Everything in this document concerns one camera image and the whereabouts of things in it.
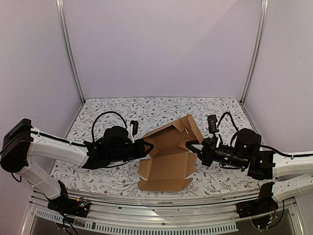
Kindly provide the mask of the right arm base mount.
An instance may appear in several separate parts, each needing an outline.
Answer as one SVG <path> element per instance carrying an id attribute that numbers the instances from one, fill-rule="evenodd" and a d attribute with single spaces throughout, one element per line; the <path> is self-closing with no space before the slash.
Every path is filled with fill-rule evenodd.
<path id="1" fill-rule="evenodd" d="M 278 209 L 278 202 L 273 199 L 273 186 L 275 182 L 265 183 L 261 186 L 258 197 L 253 200 L 236 204 L 236 212 L 240 218 L 267 213 Z"/>

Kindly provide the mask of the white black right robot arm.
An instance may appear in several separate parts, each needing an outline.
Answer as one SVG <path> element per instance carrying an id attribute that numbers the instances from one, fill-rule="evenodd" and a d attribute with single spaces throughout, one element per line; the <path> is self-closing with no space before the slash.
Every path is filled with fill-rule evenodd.
<path id="1" fill-rule="evenodd" d="M 220 167 L 247 171 L 255 180 L 268 180 L 260 188 L 258 198 L 248 201 L 256 213 L 297 194 L 313 189 L 313 155 L 287 154 L 261 144 L 261 136 L 250 129 L 241 129 L 224 145 L 216 137 L 203 141 L 187 141 L 186 147 L 197 155 L 202 165 L 218 162 Z"/>

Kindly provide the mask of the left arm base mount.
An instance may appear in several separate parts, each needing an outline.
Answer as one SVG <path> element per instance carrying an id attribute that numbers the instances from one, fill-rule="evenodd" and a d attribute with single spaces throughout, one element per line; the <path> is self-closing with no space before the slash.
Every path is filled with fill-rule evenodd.
<path id="1" fill-rule="evenodd" d="M 73 216 L 87 218 L 91 206 L 89 199 L 80 197 L 71 199 L 60 196 L 56 199 L 48 199 L 48 208 L 54 210 L 61 215 L 69 214 Z"/>

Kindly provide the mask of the brown cardboard paper box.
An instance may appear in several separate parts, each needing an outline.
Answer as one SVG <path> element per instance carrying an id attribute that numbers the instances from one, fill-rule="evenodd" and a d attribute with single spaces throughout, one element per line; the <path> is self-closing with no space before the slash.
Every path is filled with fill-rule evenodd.
<path id="1" fill-rule="evenodd" d="M 197 155 L 186 147 L 187 141 L 203 141 L 192 115 L 186 115 L 144 135 L 154 145 L 150 158 L 140 160 L 138 175 L 141 191 L 178 192 L 191 182 Z"/>

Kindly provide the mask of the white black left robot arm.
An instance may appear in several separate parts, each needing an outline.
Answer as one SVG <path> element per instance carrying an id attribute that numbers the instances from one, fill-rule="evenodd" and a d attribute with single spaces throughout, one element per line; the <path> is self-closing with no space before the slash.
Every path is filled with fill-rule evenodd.
<path id="1" fill-rule="evenodd" d="M 80 144 L 41 132 L 32 126 L 31 120 L 24 118 L 4 136 L 0 165 L 39 189 L 61 212 L 69 212 L 73 203 L 67 198 L 66 189 L 51 178 L 34 157 L 68 162 L 88 170 L 108 168 L 111 164 L 120 166 L 144 158 L 154 149 L 154 145 L 144 139 L 135 140 L 135 134 L 133 122 L 128 128 L 107 129 L 97 141 Z"/>

